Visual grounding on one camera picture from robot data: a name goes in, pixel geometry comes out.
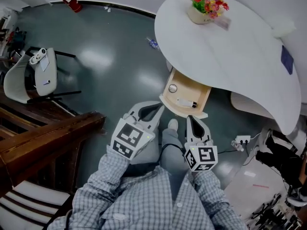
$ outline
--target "wooden banister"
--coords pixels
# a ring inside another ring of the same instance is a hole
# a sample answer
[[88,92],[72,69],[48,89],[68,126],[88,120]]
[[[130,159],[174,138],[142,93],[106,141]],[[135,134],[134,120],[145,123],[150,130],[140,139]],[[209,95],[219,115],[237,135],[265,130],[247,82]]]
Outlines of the wooden banister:
[[105,117],[86,113],[0,141],[0,197],[95,132]]

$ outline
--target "flower pot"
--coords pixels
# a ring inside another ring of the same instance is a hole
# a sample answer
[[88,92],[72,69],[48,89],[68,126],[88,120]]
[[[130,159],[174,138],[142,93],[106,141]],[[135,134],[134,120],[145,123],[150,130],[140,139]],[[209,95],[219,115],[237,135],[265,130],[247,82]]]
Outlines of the flower pot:
[[209,15],[199,12],[195,7],[191,6],[187,12],[189,18],[195,24],[206,24],[212,22],[214,19],[211,19]]

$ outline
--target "wooden drawer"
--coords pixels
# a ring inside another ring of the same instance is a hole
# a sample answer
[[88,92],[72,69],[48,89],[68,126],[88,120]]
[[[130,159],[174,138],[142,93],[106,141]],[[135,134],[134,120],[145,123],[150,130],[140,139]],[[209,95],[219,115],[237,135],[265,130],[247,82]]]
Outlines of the wooden drawer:
[[[174,84],[177,86],[177,91],[171,93],[169,86]],[[173,113],[186,118],[188,115],[193,115],[199,119],[206,118],[208,115],[203,112],[203,108],[207,102],[211,87],[198,83],[181,74],[175,68],[167,80],[163,94],[160,95],[162,103]],[[196,102],[195,108],[181,106],[177,104],[177,98]]]

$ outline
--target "shoe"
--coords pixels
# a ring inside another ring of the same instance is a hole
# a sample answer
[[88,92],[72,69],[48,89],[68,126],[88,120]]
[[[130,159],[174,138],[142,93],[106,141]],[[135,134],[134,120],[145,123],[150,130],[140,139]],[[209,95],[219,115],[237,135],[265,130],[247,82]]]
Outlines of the shoe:
[[178,130],[178,121],[176,119],[171,119],[168,123],[168,128],[173,129],[177,132]]

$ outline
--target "plaid shirt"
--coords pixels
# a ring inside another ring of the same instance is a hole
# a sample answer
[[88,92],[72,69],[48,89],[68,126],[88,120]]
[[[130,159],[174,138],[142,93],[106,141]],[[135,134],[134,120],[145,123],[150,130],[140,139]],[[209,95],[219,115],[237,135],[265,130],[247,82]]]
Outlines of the plaid shirt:
[[[109,148],[98,171],[73,199],[69,229],[247,230],[234,212],[213,172],[185,176],[172,201],[169,175],[157,166],[141,177],[122,178],[129,160]],[[49,230],[65,229],[57,218]]]

